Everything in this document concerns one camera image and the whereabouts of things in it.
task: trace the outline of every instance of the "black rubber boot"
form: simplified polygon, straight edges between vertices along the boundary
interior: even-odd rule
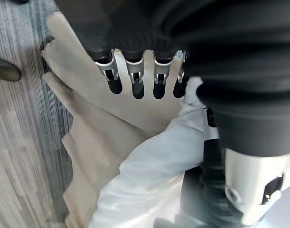
[[[21,71],[12,63],[0,58],[0,79],[16,82],[20,80]]]

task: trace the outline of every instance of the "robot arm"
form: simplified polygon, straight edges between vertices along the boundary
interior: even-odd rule
[[[204,108],[203,117],[205,144],[213,146],[212,141],[218,140],[219,135],[212,110]],[[206,146],[205,153],[211,153]],[[255,225],[290,187],[290,153],[258,157],[226,148],[224,154],[228,210],[243,225]],[[211,163],[205,157],[204,162]]]
[[[115,48],[137,99],[146,92],[145,50],[155,56],[157,99],[175,52],[188,53],[174,94],[202,78],[197,95],[213,110],[225,152],[228,206],[244,225],[257,222],[290,186],[290,0],[56,2],[115,94]]]

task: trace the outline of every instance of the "striped carpet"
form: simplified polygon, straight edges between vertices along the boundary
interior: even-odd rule
[[[67,215],[72,164],[60,139],[72,117],[41,79],[54,11],[52,0],[0,0],[0,57],[23,72],[18,82],[0,80],[0,228],[62,228]]]

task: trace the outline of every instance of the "floor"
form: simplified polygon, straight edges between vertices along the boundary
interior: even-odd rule
[[[0,80],[0,228],[62,228],[68,213],[72,164],[60,139],[72,117],[41,80],[45,19],[56,10],[52,0],[0,0],[0,57],[23,72],[18,82]]]

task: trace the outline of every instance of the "black object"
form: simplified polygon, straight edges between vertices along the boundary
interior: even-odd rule
[[[142,99],[145,95],[144,83],[135,81],[135,83],[132,84],[132,93],[136,99]]]
[[[12,1],[16,3],[25,4],[25,3],[28,3],[30,0],[12,0]]]
[[[10,82],[20,80],[21,71],[14,64],[0,58],[0,79]]]
[[[161,76],[162,76],[162,80],[159,80],[158,84],[154,83],[154,86],[153,86],[153,95],[156,99],[162,99],[165,95],[166,84],[163,84],[164,75],[161,75]]]
[[[185,95],[188,80],[189,77],[186,75],[184,75],[181,83],[177,79],[173,89],[173,95],[175,98],[181,98]]]

